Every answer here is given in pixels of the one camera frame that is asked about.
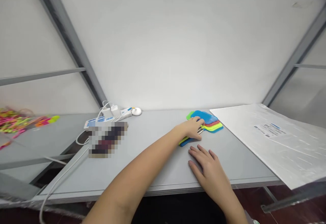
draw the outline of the label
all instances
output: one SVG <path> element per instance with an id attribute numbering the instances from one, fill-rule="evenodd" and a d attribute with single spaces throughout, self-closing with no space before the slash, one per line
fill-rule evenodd
<path id="1" fill-rule="evenodd" d="M 256 125 L 254 128 L 258 129 L 264 136 L 268 138 L 287 135 L 287 133 L 281 127 L 273 123 Z"/>

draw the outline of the blurred object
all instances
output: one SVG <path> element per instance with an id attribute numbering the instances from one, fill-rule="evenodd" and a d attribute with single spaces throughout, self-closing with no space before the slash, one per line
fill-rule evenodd
<path id="1" fill-rule="evenodd" d="M 53 117 L 39 116 L 29 117 L 22 115 L 21 111 L 30 111 L 29 109 L 22 109 L 18 112 L 11 109 L 0 109 L 0 132 L 2 133 L 16 133 L 12 139 L 17 138 L 20 134 L 24 133 L 28 129 L 45 126 L 50 123 L 56 122 L 60 116 Z M 0 146 L 0 150 L 11 144 L 11 140 Z"/>

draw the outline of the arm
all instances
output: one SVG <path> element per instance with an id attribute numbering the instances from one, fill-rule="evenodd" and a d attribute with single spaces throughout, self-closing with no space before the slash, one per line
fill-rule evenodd
<path id="1" fill-rule="evenodd" d="M 191 146 L 189 153 L 203 167 L 203 173 L 194 162 L 188 163 L 200 185 L 224 212 L 228 224 L 248 224 L 245 212 L 232 190 L 218 157 L 211 150 L 207 152 L 202 146 L 197 147 L 199 150 Z"/>
<path id="2" fill-rule="evenodd" d="M 131 161 L 102 193 L 83 224 L 131 223 L 146 190 L 182 138 L 201 140 L 197 130 L 205 122 L 198 119 L 177 125 Z"/>

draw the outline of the white cable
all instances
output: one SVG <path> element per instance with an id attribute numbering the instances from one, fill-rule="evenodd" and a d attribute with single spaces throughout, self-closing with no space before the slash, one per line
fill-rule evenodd
<path id="1" fill-rule="evenodd" d="M 56 159 L 53 159 L 53 158 L 51 158 L 51 157 L 48 157 L 48 156 L 44 156 L 44 155 L 42 155 L 42 154 L 38 153 L 37 151 L 35 151 L 34 149 L 32 150 L 31 148 L 27 147 L 26 145 L 21 144 L 21 143 L 18 142 L 16 139 L 12 139 L 11 137 L 9 137 L 9 136 L 8 136 L 7 134 L 5 134 L 5 133 L 2 133 L 2 135 L 4 135 L 6 138 L 10 139 L 10 141 L 13 141 L 13 142 L 19 144 L 20 146 L 23 146 L 24 148 L 27 148 L 28 150 L 32 151 L 34 154 L 37 154 L 37 155 L 39 155 L 39 156 L 41 156 L 41 157 L 43 157 L 43 158 L 45 158 L 45 159 L 48 159 L 48 160 L 51 160 L 51 161 L 54 161 L 54 162 L 57 162 L 57 163 L 59 163 L 59 164 L 63 164 L 63 165 L 66 165 L 66 164 L 67 164 L 66 162 L 63 162 L 63 161 L 60 161 L 60 160 L 56 160 Z"/>
<path id="2" fill-rule="evenodd" d="M 80 160 L 80 158 L 84 155 L 84 153 L 86 153 L 88 151 L 88 148 L 81 154 L 81 156 L 79 156 L 79 158 L 58 178 L 58 180 L 53 184 L 53 186 L 51 187 L 50 191 L 48 192 L 47 196 L 45 197 L 45 199 L 43 200 L 43 203 L 41 205 L 41 209 L 40 209 L 40 214 L 39 214 L 39 221 L 41 224 L 46 224 L 43 221 L 43 209 L 45 206 L 45 202 L 48 200 L 48 198 L 50 197 L 50 194 L 53 190 L 53 188 L 55 187 L 55 185 L 61 180 L 61 178 L 77 163 L 77 161 Z"/>
<path id="3" fill-rule="evenodd" d="M 96 120 L 95 120 L 95 122 L 97 122 L 97 120 L 98 120 L 98 118 L 99 118 L 99 116 L 100 116 L 100 114 L 101 114 L 101 112 L 102 112 L 102 110 L 104 109 L 104 108 L 106 108 L 106 106 L 109 104 L 109 103 L 111 103 L 111 102 L 108 102 L 108 103 L 106 103 L 105 105 L 103 105 L 103 107 L 99 110 L 99 113 L 98 113 L 98 115 L 97 115 L 97 117 L 96 117 Z"/>
<path id="4" fill-rule="evenodd" d="M 83 143 L 83 144 L 81 144 L 80 142 L 78 142 L 78 138 L 79 138 L 79 136 L 82 135 L 84 132 L 86 132 L 86 131 L 81 132 L 81 133 L 77 136 L 77 138 L 76 138 L 76 143 L 77 143 L 78 145 L 85 145 L 85 144 L 88 143 L 88 139 L 86 139 L 85 143 Z"/>
<path id="5" fill-rule="evenodd" d="M 103 105 L 103 106 L 105 106 L 105 105 L 104 105 L 104 102 L 108 102 L 108 103 L 113 104 L 112 102 L 109 102 L 108 100 L 104 100 L 104 101 L 102 102 L 102 105 Z"/>

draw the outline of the white charger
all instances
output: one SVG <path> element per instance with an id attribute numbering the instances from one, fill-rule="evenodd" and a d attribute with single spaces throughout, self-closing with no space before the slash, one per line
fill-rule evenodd
<path id="1" fill-rule="evenodd" d="M 106 107 L 104 107 L 104 108 L 102 109 L 102 113 L 103 113 L 105 119 L 113 117 L 113 114 L 112 114 L 110 108 L 106 108 Z"/>

